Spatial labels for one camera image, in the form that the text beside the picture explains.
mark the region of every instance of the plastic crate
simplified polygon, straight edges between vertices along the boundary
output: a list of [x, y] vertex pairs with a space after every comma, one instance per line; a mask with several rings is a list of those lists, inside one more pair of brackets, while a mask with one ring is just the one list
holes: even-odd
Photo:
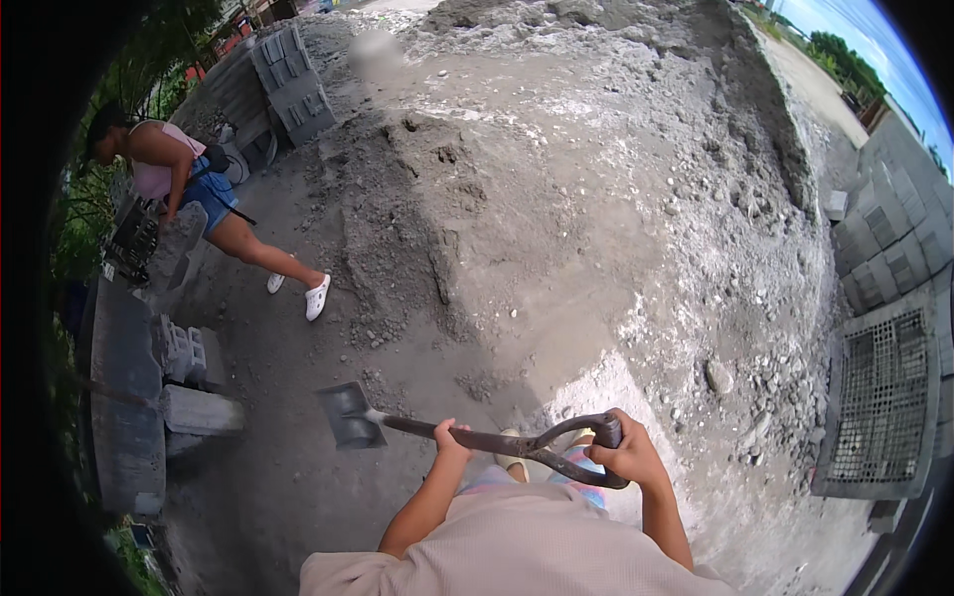
[[812, 494], [921, 495], [937, 427], [941, 373], [930, 284], [841, 329]]

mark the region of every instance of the sky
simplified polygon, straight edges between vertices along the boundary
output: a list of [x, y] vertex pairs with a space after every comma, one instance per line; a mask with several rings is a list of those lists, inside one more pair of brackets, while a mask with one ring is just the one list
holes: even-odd
[[807, 35], [827, 31], [844, 38], [924, 131], [924, 145], [937, 145], [947, 171], [954, 172], [954, 145], [941, 108], [914, 56], [871, 0], [776, 0], [774, 8]]

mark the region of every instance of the shovel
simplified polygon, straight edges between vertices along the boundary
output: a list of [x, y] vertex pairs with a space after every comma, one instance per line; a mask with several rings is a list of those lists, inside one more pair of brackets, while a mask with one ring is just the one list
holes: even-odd
[[[331, 425], [331, 432], [335, 435], [339, 451], [387, 446], [381, 430], [382, 424], [418, 437], [434, 438], [434, 429], [437, 424], [379, 412], [371, 407], [364, 389], [356, 380], [321, 389], [318, 395], [321, 407], [324, 408], [328, 423]], [[462, 428], [451, 428], [450, 435], [468, 449], [534, 460], [583, 484], [607, 488], [625, 488], [629, 485], [630, 481], [617, 476], [609, 468], [605, 468], [605, 474], [593, 472], [546, 448], [560, 435], [580, 428], [591, 428], [596, 433], [593, 442], [610, 449], [619, 446], [619, 442], [623, 439], [619, 419], [610, 413], [577, 416], [562, 421], [539, 437], [492, 435]]]

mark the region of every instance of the shovel handle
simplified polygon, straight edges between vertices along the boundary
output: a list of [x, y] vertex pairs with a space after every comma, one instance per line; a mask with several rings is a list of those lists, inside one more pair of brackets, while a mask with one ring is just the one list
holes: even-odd
[[[434, 429], [437, 428], [437, 424], [415, 421], [410, 418], [391, 416], [389, 414], [381, 418], [381, 424], [426, 439], [433, 439]], [[557, 437], [571, 430], [580, 428], [593, 429], [596, 433], [593, 442], [609, 449], [615, 449], [623, 440], [623, 431], [619, 419], [609, 412], [605, 414], [578, 416], [567, 421], [562, 421], [539, 437], [493, 435], [490, 433], [464, 430], [463, 428], [451, 428], [450, 435], [454, 438], [454, 441], [468, 449], [535, 460], [580, 483], [616, 489], [625, 488], [629, 485], [629, 481], [616, 475], [606, 466], [604, 466], [606, 472], [600, 474], [576, 465], [544, 449], [544, 447], [552, 443]]]

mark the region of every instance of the dark hair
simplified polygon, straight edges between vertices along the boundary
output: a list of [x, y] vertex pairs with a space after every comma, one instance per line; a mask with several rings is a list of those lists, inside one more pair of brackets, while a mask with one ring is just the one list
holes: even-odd
[[106, 133], [111, 126], [117, 128], [132, 127], [126, 111], [122, 105], [115, 99], [109, 101], [96, 111], [93, 120], [90, 121], [90, 128], [86, 131], [86, 152], [83, 154], [83, 165], [85, 166], [90, 159], [93, 159], [93, 151], [96, 143], [106, 138]]

